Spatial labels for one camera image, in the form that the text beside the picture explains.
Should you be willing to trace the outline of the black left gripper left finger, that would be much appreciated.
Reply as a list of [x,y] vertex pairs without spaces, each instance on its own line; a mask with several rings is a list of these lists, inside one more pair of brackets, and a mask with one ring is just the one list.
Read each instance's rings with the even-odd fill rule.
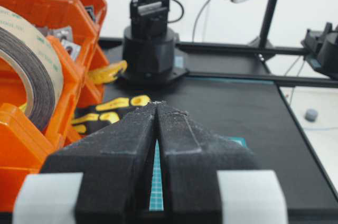
[[14,223],[125,223],[137,186],[152,179],[156,105],[138,108],[49,155],[16,198]]

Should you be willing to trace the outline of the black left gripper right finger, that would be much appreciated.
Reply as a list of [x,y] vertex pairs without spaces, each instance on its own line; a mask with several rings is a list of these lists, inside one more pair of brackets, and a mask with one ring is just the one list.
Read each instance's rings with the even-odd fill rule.
[[288,223],[272,170],[166,103],[156,111],[164,209],[174,223]]

